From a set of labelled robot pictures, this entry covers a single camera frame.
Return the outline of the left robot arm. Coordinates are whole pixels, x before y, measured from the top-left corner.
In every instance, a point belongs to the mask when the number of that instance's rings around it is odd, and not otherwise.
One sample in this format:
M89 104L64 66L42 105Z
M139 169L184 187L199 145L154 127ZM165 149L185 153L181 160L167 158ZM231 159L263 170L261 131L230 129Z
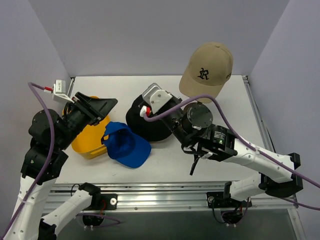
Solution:
M35 114L28 130L30 148L21 168L14 213L2 240L55 240L81 211L100 207L101 189L85 182L61 206L43 216L49 193L68 159L64 151L86 126L96 126L104 120L117 103L115 98L77 92L65 104L62 114L47 108Z

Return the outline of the black hat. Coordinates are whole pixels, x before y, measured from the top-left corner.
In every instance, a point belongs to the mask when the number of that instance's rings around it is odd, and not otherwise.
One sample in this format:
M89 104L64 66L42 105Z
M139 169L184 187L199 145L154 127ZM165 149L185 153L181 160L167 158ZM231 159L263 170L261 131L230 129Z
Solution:
M171 131L161 120L147 122L140 117L140 107L143 105L142 95L139 95L125 115L126 124L131 131L150 143L163 141L171 136Z

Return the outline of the blue hat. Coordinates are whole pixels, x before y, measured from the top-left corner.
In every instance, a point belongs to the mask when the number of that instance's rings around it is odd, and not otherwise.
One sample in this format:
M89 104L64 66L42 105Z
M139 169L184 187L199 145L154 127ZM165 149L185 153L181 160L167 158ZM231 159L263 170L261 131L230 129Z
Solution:
M131 169L141 167L152 150L147 140L133 133L122 122L109 122L105 126L101 143L106 147L111 159Z

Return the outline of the beige baseball cap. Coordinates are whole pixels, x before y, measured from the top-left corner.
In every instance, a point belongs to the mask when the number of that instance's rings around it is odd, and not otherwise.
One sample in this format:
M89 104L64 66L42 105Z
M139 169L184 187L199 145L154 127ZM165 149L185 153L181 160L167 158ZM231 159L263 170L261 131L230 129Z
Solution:
M206 42L191 55L180 79L179 91L191 98L207 94L216 98L231 78L234 58L220 42Z

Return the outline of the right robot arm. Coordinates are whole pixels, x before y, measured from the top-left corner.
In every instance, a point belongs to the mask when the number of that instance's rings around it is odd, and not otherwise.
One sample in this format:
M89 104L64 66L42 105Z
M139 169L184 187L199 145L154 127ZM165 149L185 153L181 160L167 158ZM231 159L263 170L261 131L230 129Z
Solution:
M297 153L281 155L243 139L230 125L213 123L208 107L189 98L181 99L168 92L155 93L150 100L151 112L160 119L181 144L184 153L199 159L232 163L254 170L246 179L224 185L223 203L234 206L250 197L267 194L288 198L303 189L303 179L294 171L301 165Z

